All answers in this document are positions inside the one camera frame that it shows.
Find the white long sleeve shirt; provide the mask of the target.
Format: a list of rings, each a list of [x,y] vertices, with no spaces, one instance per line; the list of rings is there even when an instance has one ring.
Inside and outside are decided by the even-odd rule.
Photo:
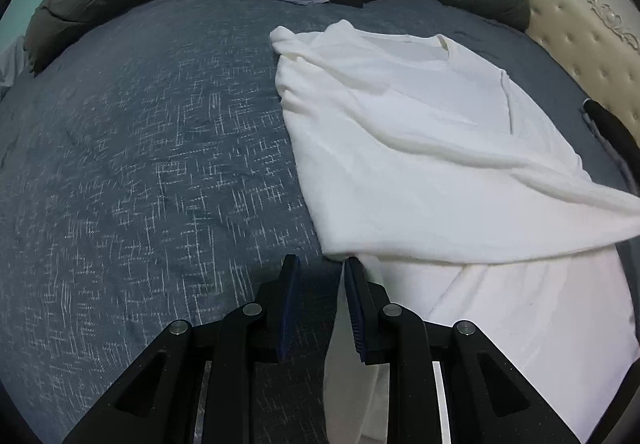
[[[586,442],[639,355],[616,249],[638,198],[593,182],[506,71],[446,36],[340,21],[270,41],[322,253],[424,320],[480,326]]]

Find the blue bed sheet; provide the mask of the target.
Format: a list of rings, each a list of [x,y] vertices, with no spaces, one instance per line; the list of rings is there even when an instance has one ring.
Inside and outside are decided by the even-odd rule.
[[[303,267],[290,363],[262,370],[262,443],[321,443],[341,268],[321,256],[274,88],[285,26],[444,34],[504,68],[597,183],[623,189],[584,93],[524,34],[434,0],[362,8],[154,0],[85,34],[1,103],[1,381],[64,440],[171,321],[219,320],[289,253]]]

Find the light grey pillow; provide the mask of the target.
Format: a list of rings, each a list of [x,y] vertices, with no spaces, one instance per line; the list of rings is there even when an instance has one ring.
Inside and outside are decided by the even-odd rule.
[[[27,64],[24,47],[25,37],[17,36],[0,53],[0,98],[15,85],[15,80],[22,74]]]

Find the cream tufted headboard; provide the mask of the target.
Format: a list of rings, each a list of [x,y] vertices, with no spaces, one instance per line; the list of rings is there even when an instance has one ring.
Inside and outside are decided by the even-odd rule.
[[[527,34],[639,135],[639,9],[633,0],[529,0]]]

